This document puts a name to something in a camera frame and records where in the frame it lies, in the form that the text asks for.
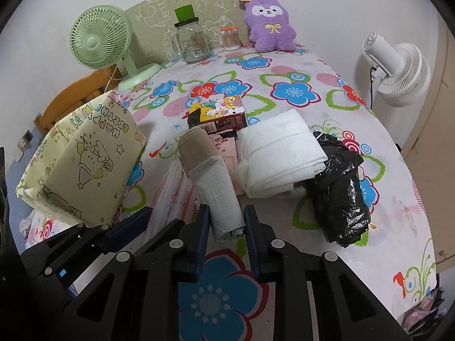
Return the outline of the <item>black plastic bag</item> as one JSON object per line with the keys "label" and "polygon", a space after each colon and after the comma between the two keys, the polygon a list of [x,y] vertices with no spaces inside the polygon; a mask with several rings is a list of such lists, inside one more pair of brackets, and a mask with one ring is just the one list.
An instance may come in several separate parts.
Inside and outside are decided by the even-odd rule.
{"label": "black plastic bag", "polygon": [[325,170],[307,180],[305,188],[325,237],[346,248],[361,239],[371,222],[359,181],[363,158],[334,136],[319,131],[313,136],[327,160]]}

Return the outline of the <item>clear pink packet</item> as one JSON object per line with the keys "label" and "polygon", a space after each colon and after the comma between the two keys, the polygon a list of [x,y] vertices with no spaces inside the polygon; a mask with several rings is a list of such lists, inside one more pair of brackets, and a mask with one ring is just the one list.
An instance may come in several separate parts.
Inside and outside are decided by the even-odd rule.
{"label": "clear pink packet", "polygon": [[152,239],[175,219],[190,223],[196,210],[196,189],[179,159],[170,163],[169,172],[159,191],[157,201],[144,234],[144,242]]}

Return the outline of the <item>beige white cloth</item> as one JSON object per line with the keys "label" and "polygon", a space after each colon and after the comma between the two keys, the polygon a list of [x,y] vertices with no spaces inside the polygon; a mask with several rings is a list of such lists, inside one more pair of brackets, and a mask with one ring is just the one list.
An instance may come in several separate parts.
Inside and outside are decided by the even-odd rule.
{"label": "beige white cloth", "polygon": [[226,241],[243,234],[245,220],[222,156],[200,127],[188,130],[178,143],[181,164],[197,190],[199,203],[210,209],[214,238]]}

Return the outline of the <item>white towel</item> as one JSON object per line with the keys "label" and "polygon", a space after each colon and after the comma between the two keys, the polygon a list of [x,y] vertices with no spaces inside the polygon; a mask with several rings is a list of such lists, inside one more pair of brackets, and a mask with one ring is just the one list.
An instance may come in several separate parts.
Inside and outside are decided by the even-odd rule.
{"label": "white towel", "polygon": [[288,192],[325,170],[325,152],[294,109],[243,128],[237,146],[232,176],[252,199]]}

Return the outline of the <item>cartoon tissue box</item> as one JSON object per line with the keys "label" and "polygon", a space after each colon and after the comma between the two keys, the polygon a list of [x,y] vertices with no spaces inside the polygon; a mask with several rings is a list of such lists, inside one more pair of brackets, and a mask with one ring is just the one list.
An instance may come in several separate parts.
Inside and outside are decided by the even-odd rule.
{"label": "cartoon tissue box", "polygon": [[245,128],[247,119],[242,99],[239,95],[229,95],[214,101],[194,103],[187,124],[189,128],[202,128],[207,134]]}

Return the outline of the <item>pink wet wipes pack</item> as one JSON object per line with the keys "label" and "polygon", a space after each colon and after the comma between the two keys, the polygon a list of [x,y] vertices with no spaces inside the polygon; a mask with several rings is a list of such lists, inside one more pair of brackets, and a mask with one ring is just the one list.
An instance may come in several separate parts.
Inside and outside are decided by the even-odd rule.
{"label": "pink wet wipes pack", "polygon": [[241,196],[244,191],[232,176],[232,172],[238,166],[237,148],[234,138],[224,138],[221,134],[210,134],[209,138],[227,166],[236,195]]}

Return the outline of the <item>yellow fabric storage box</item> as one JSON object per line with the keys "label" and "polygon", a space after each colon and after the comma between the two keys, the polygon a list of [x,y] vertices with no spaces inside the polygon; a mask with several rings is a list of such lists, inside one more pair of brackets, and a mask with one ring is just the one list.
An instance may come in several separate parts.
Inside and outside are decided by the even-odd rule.
{"label": "yellow fabric storage box", "polygon": [[113,91],[59,120],[15,189],[18,198],[68,224],[110,224],[146,137]]}

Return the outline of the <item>wooden chair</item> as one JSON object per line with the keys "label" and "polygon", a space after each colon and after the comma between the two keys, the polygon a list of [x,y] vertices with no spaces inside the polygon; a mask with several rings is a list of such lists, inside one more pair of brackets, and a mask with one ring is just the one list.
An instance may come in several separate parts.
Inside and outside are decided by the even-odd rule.
{"label": "wooden chair", "polygon": [[116,65],[96,70],[60,92],[45,109],[35,118],[36,128],[44,136],[59,120],[90,100],[114,89],[120,82],[121,73]]}

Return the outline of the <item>green desk fan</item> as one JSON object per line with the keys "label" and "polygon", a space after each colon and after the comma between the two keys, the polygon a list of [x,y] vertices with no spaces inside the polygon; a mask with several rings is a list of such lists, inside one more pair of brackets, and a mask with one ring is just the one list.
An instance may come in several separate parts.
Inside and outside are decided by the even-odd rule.
{"label": "green desk fan", "polygon": [[127,71],[118,85],[130,90],[157,75],[161,65],[137,67],[130,52],[133,32],[124,10],[113,5],[97,5],[85,10],[75,21],[69,45],[74,58],[86,68],[105,69],[121,64]]}

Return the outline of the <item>glass jar with green lid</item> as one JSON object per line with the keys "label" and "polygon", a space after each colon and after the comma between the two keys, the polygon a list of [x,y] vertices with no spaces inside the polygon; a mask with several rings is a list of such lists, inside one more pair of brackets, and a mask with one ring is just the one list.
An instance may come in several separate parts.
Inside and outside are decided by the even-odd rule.
{"label": "glass jar with green lid", "polygon": [[185,5],[174,10],[177,22],[177,42],[181,49],[183,60],[188,64],[203,62],[211,54],[210,46],[203,28],[199,24],[199,17],[194,13],[192,5]]}

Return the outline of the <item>green patterned cardboard panel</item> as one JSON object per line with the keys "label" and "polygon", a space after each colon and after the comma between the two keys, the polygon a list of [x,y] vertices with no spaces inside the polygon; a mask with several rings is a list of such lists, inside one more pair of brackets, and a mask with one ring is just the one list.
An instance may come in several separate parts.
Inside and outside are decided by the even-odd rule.
{"label": "green patterned cardboard panel", "polygon": [[238,0],[144,0],[126,10],[132,28],[130,52],[138,67],[164,63],[176,57],[175,9],[192,5],[212,49],[222,46],[222,28],[236,26],[241,42],[248,42],[244,10]]}

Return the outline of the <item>white desk fan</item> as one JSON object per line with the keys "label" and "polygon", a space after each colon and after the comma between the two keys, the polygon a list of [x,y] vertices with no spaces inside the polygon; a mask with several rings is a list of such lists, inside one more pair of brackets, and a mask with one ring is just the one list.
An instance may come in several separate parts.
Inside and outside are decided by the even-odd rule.
{"label": "white desk fan", "polygon": [[363,51],[375,64],[370,74],[371,97],[379,95],[389,106],[404,108],[427,93],[431,70],[416,45],[404,42],[392,46],[372,32],[363,42]]}

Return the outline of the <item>cotton swab container orange lid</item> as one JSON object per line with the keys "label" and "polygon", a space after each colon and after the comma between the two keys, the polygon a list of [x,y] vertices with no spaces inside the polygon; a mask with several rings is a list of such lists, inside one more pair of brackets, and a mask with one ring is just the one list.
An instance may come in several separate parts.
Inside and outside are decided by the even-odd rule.
{"label": "cotton swab container orange lid", "polygon": [[228,26],[220,30],[223,47],[227,51],[235,51],[241,47],[241,40],[238,34],[238,27]]}

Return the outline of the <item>purple plush bunny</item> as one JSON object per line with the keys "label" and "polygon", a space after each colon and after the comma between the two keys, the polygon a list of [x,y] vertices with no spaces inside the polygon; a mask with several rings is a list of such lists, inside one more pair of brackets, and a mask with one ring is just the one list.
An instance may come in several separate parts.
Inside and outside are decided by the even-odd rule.
{"label": "purple plush bunny", "polygon": [[257,52],[295,50],[296,32],[290,26],[288,12],[277,0],[246,2],[244,22]]}

